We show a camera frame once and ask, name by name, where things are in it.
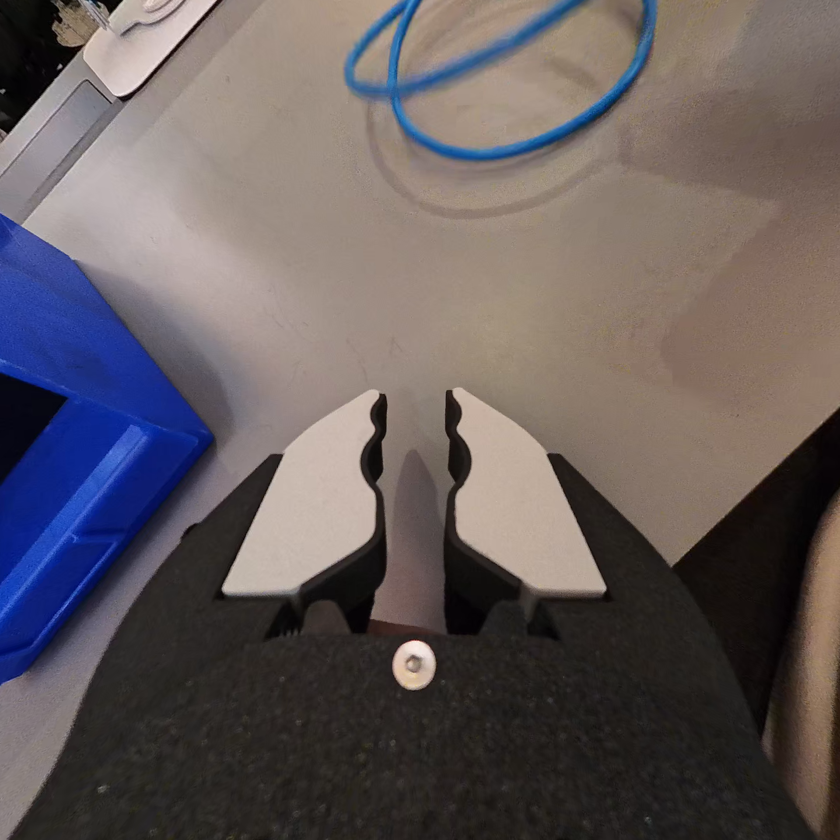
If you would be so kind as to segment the beige trousers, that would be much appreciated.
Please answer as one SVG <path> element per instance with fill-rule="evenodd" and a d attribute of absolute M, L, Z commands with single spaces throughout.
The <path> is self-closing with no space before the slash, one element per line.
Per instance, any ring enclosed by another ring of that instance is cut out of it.
<path fill-rule="evenodd" d="M 763 746 L 818 838 L 839 838 L 839 495 L 808 547 Z"/>

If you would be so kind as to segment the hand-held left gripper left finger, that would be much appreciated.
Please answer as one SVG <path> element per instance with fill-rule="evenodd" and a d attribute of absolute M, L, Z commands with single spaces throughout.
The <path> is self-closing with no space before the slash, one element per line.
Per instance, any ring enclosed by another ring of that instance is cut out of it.
<path fill-rule="evenodd" d="M 386 571 L 386 396 L 369 390 L 282 453 L 222 583 L 226 599 L 276 599 L 299 617 L 333 602 L 364 633 Z"/>

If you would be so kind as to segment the white stand base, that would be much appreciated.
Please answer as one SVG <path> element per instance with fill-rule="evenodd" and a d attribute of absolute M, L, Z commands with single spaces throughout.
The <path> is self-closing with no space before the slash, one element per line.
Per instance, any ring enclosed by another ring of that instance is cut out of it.
<path fill-rule="evenodd" d="M 115 98 L 124 99 L 153 76 L 217 1 L 184 1 L 178 10 L 159 23 L 135 26 L 123 36 L 117 36 L 109 29 L 109 16 L 113 11 L 104 12 L 93 2 L 81 2 L 81 5 L 98 26 L 81 57 Z"/>

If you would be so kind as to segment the blue plastic bin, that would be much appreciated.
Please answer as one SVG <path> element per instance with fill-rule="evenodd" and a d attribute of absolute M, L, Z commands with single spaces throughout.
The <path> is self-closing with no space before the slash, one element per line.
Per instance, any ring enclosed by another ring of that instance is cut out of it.
<path fill-rule="evenodd" d="M 6 216 L 1 373 L 4 684 L 214 436 L 76 262 Z"/>

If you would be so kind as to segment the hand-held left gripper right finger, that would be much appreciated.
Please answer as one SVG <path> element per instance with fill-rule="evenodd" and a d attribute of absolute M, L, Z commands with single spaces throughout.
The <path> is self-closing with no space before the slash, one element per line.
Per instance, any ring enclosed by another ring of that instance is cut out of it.
<path fill-rule="evenodd" d="M 531 624 L 544 603 L 603 602 L 607 584 L 549 452 L 456 387 L 445 395 L 445 623 L 477 634 L 501 603 Z"/>

